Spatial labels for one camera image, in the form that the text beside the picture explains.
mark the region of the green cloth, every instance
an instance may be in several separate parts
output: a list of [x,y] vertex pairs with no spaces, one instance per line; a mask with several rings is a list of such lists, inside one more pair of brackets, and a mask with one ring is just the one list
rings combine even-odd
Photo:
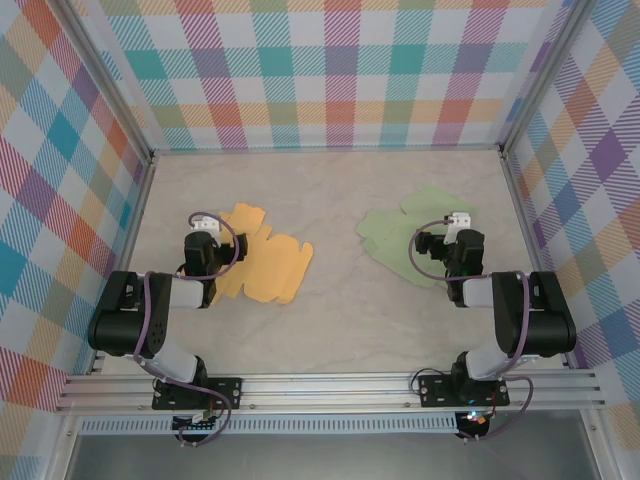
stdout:
[[[400,202],[402,209],[381,212],[371,210],[356,227],[364,237],[364,249],[375,260],[393,270],[411,283],[422,287],[432,287],[435,281],[421,275],[409,261],[407,249],[415,231],[422,225],[443,219],[454,212],[470,212],[471,205],[439,188],[430,185],[418,187],[418,191],[407,195]],[[438,225],[429,231],[436,234],[446,232],[446,226]],[[429,255],[415,254],[420,268],[433,275],[443,276],[445,268],[442,262],[433,261]]]

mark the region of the floor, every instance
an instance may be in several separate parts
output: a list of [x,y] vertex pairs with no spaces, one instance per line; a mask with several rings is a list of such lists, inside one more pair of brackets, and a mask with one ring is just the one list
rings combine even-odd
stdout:
[[[160,157],[131,269],[174,272],[191,212],[257,205],[274,233],[311,242],[314,257],[291,304],[241,293],[170,316],[169,336],[210,373],[447,369],[492,337],[492,312],[458,309],[441,288],[414,286],[373,260],[355,231],[369,210],[398,208],[423,184],[476,207],[485,271],[531,269],[494,151]],[[136,369],[109,358],[103,372]]]

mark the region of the black mounting plate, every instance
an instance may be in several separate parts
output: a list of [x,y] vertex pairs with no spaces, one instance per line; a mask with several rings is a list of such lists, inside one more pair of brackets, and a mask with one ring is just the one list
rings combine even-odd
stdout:
[[[231,409],[240,408],[242,397],[242,378],[236,377],[207,377],[204,388],[218,392],[229,399]],[[211,396],[196,392],[188,388],[179,387],[160,380],[154,380],[155,394],[151,408],[153,410],[209,410]],[[214,398],[214,410],[224,408],[224,403],[219,398]]]
[[[466,401],[463,401],[455,393],[450,375],[421,375],[418,377],[420,405],[422,407],[492,407],[493,392],[495,392],[496,407],[509,405],[509,392],[504,381],[477,383],[483,388],[477,389],[466,398]],[[500,388],[503,386],[504,393],[501,393]],[[423,388],[427,389],[425,394],[422,393]]]

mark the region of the yellow cloth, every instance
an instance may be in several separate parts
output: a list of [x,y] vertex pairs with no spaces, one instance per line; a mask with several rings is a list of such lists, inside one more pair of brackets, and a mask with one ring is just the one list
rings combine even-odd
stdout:
[[[244,286],[246,296],[258,302],[289,303],[300,288],[313,256],[310,243],[302,245],[289,235],[269,238],[272,227],[262,225],[265,211],[246,203],[237,203],[233,212],[220,213],[236,233],[247,234],[248,253],[229,273],[216,279],[216,303],[221,295],[235,298]],[[222,232],[222,242],[231,242],[231,234]]]

